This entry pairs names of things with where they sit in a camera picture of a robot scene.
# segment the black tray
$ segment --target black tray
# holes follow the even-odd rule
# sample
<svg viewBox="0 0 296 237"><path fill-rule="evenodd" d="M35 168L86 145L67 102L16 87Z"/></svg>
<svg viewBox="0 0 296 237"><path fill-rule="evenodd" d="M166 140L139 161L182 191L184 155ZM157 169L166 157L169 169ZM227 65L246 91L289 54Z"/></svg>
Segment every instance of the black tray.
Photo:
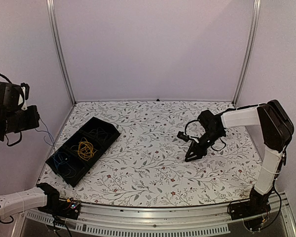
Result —
<svg viewBox="0 0 296 237"><path fill-rule="evenodd" d="M73 187L89 171L89 167L77 158L76 154L64 147L60 147L46 163L54 173L60 175L67 184Z"/></svg>
<svg viewBox="0 0 296 237"><path fill-rule="evenodd" d="M71 136L46 163L67 184L75 187L119 136L120 133L113 124L93 117ZM76 152L81 140L87 140L96 150L89 160L82 159Z"/></svg>
<svg viewBox="0 0 296 237"><path fill-rule="evenodd" d="M95 149L95 154L92 158L89 160L82 159L79 157L77 151L79 147L79 142L81 141L87 141L90 142L93 145L93 148ZM104 154L106 149L94 138L90 137L87 133L84 133L83 131L79 130L76 132L71 138L68 139L63 145L66 149L71 150L76 157L78 157L83 163L85 163L89 168L91 168L95 162Z"/></svg>
<svg viewBox="0 0 296 237"><path fill-rule="evenodd" d="M80 131L87 133L106 149L120 136L113 124L92 117Z"/></svg>

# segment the metal frame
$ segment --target metal frame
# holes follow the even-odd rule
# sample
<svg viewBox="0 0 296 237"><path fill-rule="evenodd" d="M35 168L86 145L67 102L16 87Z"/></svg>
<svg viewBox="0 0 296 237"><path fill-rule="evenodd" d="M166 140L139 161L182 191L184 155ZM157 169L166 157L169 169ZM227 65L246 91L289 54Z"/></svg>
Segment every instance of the metal frame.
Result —
<svg viewBox="0 0 296 237"><path fill-rule="evenodd" d="M11 237L19 237L21 236L23 224L25 222L25 214L19 213L17 214L17 217L15 218L15 224L13 226Z"/></svg>
<svg viewBox="0 0 296 237"><path fill-rule="evenodd" d="M76 100L74 97L74 91L73 91L72 85L69 80L69 75L68 75L68 71L66 68L63 50L62 50L61 44L60 44L60 38L59 38L59 33L58 33L57 21L56 21L56 13L55 13L55 7L54 7L54 0L46 0L46 3L47 3L49 22L50 22L51 31L53 34L53 39L54 39L54 43L55 43L59 66L61 69L61 73L63 75L63 79L64 79L64 83L66 86L66 90L67 90L69 99L70 99L71 103L73 105L75 105Z"/></svg>
<svg viewBox="0 0 296 237"><path fill-rule="evenodd" d="M55 43L55 48L57 52L57 58L59 61L59 66L61 68L61 72L63 75L64 83L66 86L66 90L68 93L68 96L70 98L71 103L74 105L77 103L75 96L74 96L74 91L69 79L68 71L66 68L66 63L63 55L63 50L60 44L60 37L59 37L59 32L58 32L58 26L57 26L57 21L56 21L56 13L55 13L55 7L54 7L54 0L46 0L47 2L47 10L48 10L48 16L49 16L49 21L50 21L50 26L53 34L53 39ZM250 27L250 32L249 32L249 38L248 38L248 43L247 43L247 49L244 57L244 62L242 64L238 84L232 99L232 103L234 105L237 105L239 101L239 97L241 94L241 90L245 81L245 77L247 74L248 66L249 66L249 61L251 57L251 53L253 50L253 45L256 37L256 31L258 27L258 21L259 21L259 12L260 12L260 0L254 0L254 6L253 6L253 13L252 13L252 20L251 20L251 27Z"/></svg>
<svg viewBox="0 0 296 237"><path fill-rule="evenodd" d="M286 195L283 192L280 195L283 219L287 220L285 223L287 233L290 237L296 237L296 226ZM269 202L271 212L276 213L279 208L277 195L272 194ZM82 203L78 220L66 219L66 223L73 232L105 237L119 236L120 233L124 237L159 237L160 233L164 233L165 237L179 237L179 233L186 237L216 236L218 232L215 230L223 228L227 233L228 224L242 221L242 219L231 220L226 212L228 205L229 203L191 207L136 208ZM25 217L52 226L52 216L38 210L27 211ZM22 219L18 219L15 229L20 229L23 222Z"/></svg>
<svg viewBox="0 0 296 237"><path fill-rule="evenodd" d="M250 33L249 33L249 39L248 39L248 44L247 44L247 50L245 54L245 58L242 64L241 72L240 72L240 77L239 81L237 84L237 88L235 91L235 94L232 99L232 103L236 106L239 102L239 97L241 94L241 90L243 87L243 84L245 82L249 62L250 62L250 57L252 53L252 49L254 46L254 41L256 38L256 32L257 32L257 27L258 27L258 21L259 21L259 13L260 13L260 5L261 1L260 0L255 0L254 5L253 5L253 13L252 13L252 20L251 20L251 28L250 28Z"/></svg>

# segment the white wall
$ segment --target white wall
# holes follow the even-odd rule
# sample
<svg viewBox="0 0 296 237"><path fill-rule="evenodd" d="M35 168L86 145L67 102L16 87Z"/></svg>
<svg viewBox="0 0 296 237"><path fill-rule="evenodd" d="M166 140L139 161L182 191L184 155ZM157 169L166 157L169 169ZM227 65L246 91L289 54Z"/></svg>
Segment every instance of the white wall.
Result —
<svg viewBox="0 0 296 237"><path fill-rule="evenodd" d="M279 178L296 220L296 0L261 2L259 26L241 105L278 99L295 125L288 161ZM262 135L250 128L260 152Z"/></svg>
<svg viewBox="0 0 296 237"><path fill-rule="evenodd" d="M78 101L231 101L253 0L55 1Z"/></svg>
<svg viewBox="0 0 296 237"><path fill-rule="evenodd" d="M55 136L71 105L57 61L46 1L0 0L0 73L15 84L30 85L28 104L37 105ZM18 138L15 134L8 136L12 141ZM49 151L43 136L31 130L23 132L22 142L15 147L0 142L0 195L36 184ZM9 236L11 229L0 225L0 236Z"/></svg>

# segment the wire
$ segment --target wire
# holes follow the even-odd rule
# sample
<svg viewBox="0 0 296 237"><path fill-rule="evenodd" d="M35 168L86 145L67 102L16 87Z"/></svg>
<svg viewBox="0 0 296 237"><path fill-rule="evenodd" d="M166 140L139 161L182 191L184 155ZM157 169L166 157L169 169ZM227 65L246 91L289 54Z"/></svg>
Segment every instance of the wire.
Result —
<svg viewBox="0 0 296 237"><path fill-rule="evenodd" d="M66 153L64 153L64 152L56 152L56 153L53 155L53 159L54 159L54 164L55 164L56 169L57 169L57 170L58 170L63 176L65 176L66 178L74 178L74 177L76 176L77 171L76 171L71 165L69 165L70 157L69 157L68 154L66 154ZM59 170L59 166L60 166L60 165L67 165L67 166L69 167L69 169L68 169L68 170L69 170L69 173L68 173L68 174L64 174L63 172L61 172L61 171Z"/></svg>
<svg viewBox="0 0 296 237"><path fill-rule="evenodd" d="M102 142L105 142L109 136L112 136L111 133L106 132L101 127L98 127L97 129L93 129L89 133L91 135L93 135L94 137L96 137L97 140L102 141Z"/></svg>
<svg viewBox="0 0 296 237"><path fill-rule="evenodd" d="M57 232L58 230L56 230L56 223L57 223L58 225L63 225L63 226L65 226L66 229L67 229L67 231L68 231L69 236L70 236L70 237L73 237L72 234L71 234L71 232L70 232L70 230L69 230L69 228L68 228L68 226L66 225L66 223L65 223L62 219L60 219L60 218L59 218L58 216L56 216L56 215L53 215L53 218L54 218L54 221L53 221L54 233L55 233L58 237L61 237L61 235L59 235L58 232Z"/></svg>
<svg viewBox="0 0 296 237"><path fill-rule="evenodd" d="M8 140L7 143L6 143L6 145L7 145L8 147L13 147L14 145L16 145L16 144L18 144L18 143L20 143L20 142L22 141L22 132L20 132L19 140L17 140L16 142L14 142L14 143L12 143L12 144L9 144L9 138L8 138L8 136L7 136L6 134L5 134L5 137L6 137L6 139Z"/></svg>
<svg viewBox="0 0 296 237"><path fill-rule="evenodd" d="M68 206L67 208L63 209L63 210L67 210L69 207L71 207L71 205L73 204L73 202L74 202L74 201L71 201L71 202L69 203L69 206Z"/></svg>
<svg viewBox="0 0 296 237"><path fill-rule="evenodd" d="M45 128L46 128L46 131L48 132L48 136L49 136L49 139L52 141L52 143L55 145L55 140L53 138L53 136L51 135L51 133L49 132L48 130L48 127L47 125L44 123L44 121L40 118L40 121L44 124Z"/></svg>
<svg viewBox="0 0 296 237"><path fill-rule="evenodd" d="M78 150L76 150L79 157L86 161L89 161L97 151L98 150L94 149L92 143L88 142L85 137L82 137L81 141L79 142Z"/></svg>
<svg viewBox="0 0 296 237"><path fill-rule="evenodd" d="M5 79L8 83L11 83L12 84L12 82L10 81L10 79L7 78L5 75L3 75L3 74L0 73L0 77L2 77L3 79Z"/></svg>
<svg viewBox="0 0 296 237"><path fill-rule="evenodd" d="M184 135L187 136L187 137L189 137L189 138L192 137L192 138L199 139L198 137L189 136L189 135L187 135L187 133L186 133L186 131L187 131L187 127L188 127L191 123L193 123L193 122L198 122L198 120L192 120L192 121L188 122L188 123L185 125L185 128L184 128Z"/></svg>
<svg viewBox="0 0 296 237"><path fill-rule="evenodd" d="M51 141L51 143L49 143L49 142L46 141L46 136L44 136L44 138L43 138L43 139L44 139L44 142L45 142L47 145L53 147L54 152L56 152L56 148L55 148L55 140L54 140L53 135L51 135L51 133L50 133L49 130L48 130L47 125L44 123L44 121L43 121L41 118L40 118L40 121L44 124L46 130L37 130L37 129L35 128L35 131L36 131L36 132L45 132L45 133L47 133L47 134L48 134L48 137L49 137L49 139L50 139L50 141Z"/></svg>
<svg viewBox="0 0 296 237"><path fill-rule="evenodd" d="M228 215L231 215L230 205L231 205L232 203L234 203L234 202L239 202L239 203L241 203L241 204L243 204L243 205L245 205L245 206L248 206L248 204L246 204L246 203L244 203L244 202L242 202L242 201L240 201L240 200L231 201L231 202L229 203L228 207L227 207L227 213L228 213Z"/></svg>
<svg viewBox="0 0 296 237"><path fill-rule="evenodd" d="M212 148L215 152L220 152L221 150L223 150L223 149L227 146L226 142L224 142L224 141L222 140L221 137L220 137L219 139L220 139L220 141L224 144L224 146L223 146L223 148L221 148L220 150L216 150L215 148L213 148L213 146L211 146L211 148Z"/></svg>
<svg viewBox="0 0 296 237"><path fill-rule="evenodd" d="M278 212L277 212L277 214L276 214L276 216L274 217L274 219L271 221L271 223L269 223L267 226L263 226L265 223L266 223L266 221L269 219L269 212L266 210L266 217L265 218L263 218L263 221L262 221L262 223L260 224L260 226L262 226L261 228L259 228L259 230L258 231L251 231L251 230L249 230L250 232L252 232L252 233L256 233L256 232L260 232L261 230L264 230L264 229L266 229L266 228L268 228L270 225L272 225L275 221L276 221L276 219L277 219L277 217L280 215L280 213L281 213L281 209L282 209L282 198L281 198L281 195L277 192L277 190L276 190L276 188L275 188L275 181L276 181L276 179L274 179L274 181L273 181L273 190L274 190L274 192L276 193L276 195L278 196L278 198L280 199L280 207L279 207L279 209L278 209ZM230 211L229 211L229 206L230 206L230 204L228 205L228 208L227 208L227 213L230 215Z"/></svg>
<svg viewBox="0 0 296 237"><path fill-rule="evenodd" d="M13 221L14 221L14 218L13 218L13 216L10 216L10 218L11 218L11 221L8 221L8 222L3 222L3 221L0 221L2 224L5 224L5 225L7 225L7 224L11 224Z"/></svg>
<svg viewBox="0 0 296 237"><path fill-rule="evenodd" d="M271 223L268 224L268 225L265 226L265 227L262 227L260 230L264 230L264 229L268 228L270 225L272 225L272 224L276 221L277 217L278 217L278 216L280 215L280 213L281 213L281 209L282 209L282 198L281 198L281 195L277 192L277 190L276 190L276 188L275 188L275 180L274 180L274 182L273 182L273 189L274 189L275 193L277 194L278 198L280 199L280 208L278 209L278 212L277 212L276 216L274 217L274 219L271 221Z"/></svg>

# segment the leaf pattern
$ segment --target leaf pattern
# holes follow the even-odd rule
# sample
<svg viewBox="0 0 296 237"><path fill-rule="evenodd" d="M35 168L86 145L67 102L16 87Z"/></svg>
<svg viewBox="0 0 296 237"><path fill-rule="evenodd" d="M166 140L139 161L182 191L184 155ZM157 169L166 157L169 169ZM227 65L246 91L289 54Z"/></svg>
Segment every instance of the leaf pattern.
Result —
<svg viewBox="0 0 296 237"><path fill-rule="evenodd" d="M57 148L91 117L114 124L121 136L75 188L49 166L39 182L49 183L63 198L110 205L187 206L247 198L261 161L244 127L227 129L223 150L209 149L192 162L184 162L190 142L176 138L201 111L216 114L230 107L223 102L78 103ZM192 123L187 131L200 136L204 129ZM213 147L220 150L223 143Z"/></svg>

